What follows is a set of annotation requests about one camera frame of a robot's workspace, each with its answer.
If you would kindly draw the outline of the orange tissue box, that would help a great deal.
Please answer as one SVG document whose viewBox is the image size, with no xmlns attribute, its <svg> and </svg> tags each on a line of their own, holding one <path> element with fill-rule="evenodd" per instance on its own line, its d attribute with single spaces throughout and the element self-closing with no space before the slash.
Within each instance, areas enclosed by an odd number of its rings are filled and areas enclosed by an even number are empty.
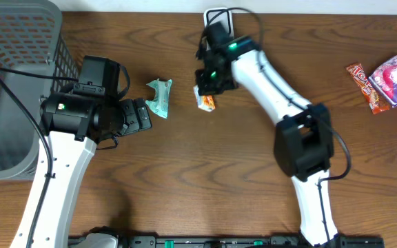
<svg viewBox="0 0 397 248">
<path fill-rule="evenodd" d="M 216 109 L 214 99 L 212 96 L 201 96 L 199 95 L 199 87 L 195 85 L 193 87 L 194 95 L 196 97 L 196 103 L 199 109 L 206 112 L 212 112 Z"/>
</svg>

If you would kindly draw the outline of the teal wet wipes pack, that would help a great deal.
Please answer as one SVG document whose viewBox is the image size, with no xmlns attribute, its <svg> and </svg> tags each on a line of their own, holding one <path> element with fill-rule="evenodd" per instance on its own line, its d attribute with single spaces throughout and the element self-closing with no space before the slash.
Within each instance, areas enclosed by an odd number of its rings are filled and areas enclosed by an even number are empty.
<svg viewBox="0 0 397 248">
<path fill-rule="evenodd" d="M 167 118 L 169 111 L 170 89 L 172 86 L 172 79 L 161 81 L 160 79 L 153 80 L 147 84 L 155 91 L 154 99 L 145 103 L 149 109 L 156 115 Z"/>
</svg>

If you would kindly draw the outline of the red purple noodle packet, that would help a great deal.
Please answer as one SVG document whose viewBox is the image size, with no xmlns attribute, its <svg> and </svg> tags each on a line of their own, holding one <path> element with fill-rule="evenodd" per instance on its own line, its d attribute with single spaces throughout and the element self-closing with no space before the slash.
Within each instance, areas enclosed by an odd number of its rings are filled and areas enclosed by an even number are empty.
<svg viewBox="0 0 397 248">
<path fill-rule="evenodd" d="M 393 56 L 369 76 L 369 81 L 392 106 L 397 106 L 397 55 Z"/>
</svg>

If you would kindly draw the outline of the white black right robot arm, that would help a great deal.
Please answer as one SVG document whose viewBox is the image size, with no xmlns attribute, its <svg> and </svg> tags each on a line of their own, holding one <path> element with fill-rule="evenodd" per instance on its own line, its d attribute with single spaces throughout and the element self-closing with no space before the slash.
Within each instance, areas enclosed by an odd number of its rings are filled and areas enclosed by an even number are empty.
<svg viewBox="0 0 397 248">
<path fill-rule="evenodd" d="M 336 139 L 330 113 L 297 93 L 267 60 L 250 37 L 235 39 L 220 22 L 209 23 L 201 35 L 196 71 L 198 95 L 211 96 L 242 85 L 258 101 L 275 126 L 274 157 L 291 178 L 301 213 L 300 233 L 313 247 L 328 247 L 338 236 L 332 218 L 328 183 Z"/>
</svg>

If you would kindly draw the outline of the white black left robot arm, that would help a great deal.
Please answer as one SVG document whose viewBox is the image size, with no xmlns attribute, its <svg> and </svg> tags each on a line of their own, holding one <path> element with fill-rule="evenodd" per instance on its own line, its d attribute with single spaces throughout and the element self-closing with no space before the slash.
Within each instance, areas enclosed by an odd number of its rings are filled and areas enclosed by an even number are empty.
<svg viewBox="0 0 397 248">
<path fill-rule="evenodd" d="M 148 130 L 144 99 L 55 93 L 42 105 L 45 132 L 37 168 L 12 247 L 67 247 L 79 189 L 97 145 Z"/>
</svg>

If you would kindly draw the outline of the orange brown snack bar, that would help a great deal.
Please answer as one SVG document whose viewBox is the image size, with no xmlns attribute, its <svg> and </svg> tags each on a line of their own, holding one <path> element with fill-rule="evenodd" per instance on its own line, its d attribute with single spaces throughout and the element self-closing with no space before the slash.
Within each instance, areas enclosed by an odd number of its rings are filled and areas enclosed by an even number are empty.
<svg viewBox="0 0 397 248">
<path fill-rule="evenodd" d="M 348 65 L 345 69 L 360 88 L 373 114 L 389 110 L 388 104 L 380 98 L 379 93 L 373 88 L 360 63 Z"/>
</svg>

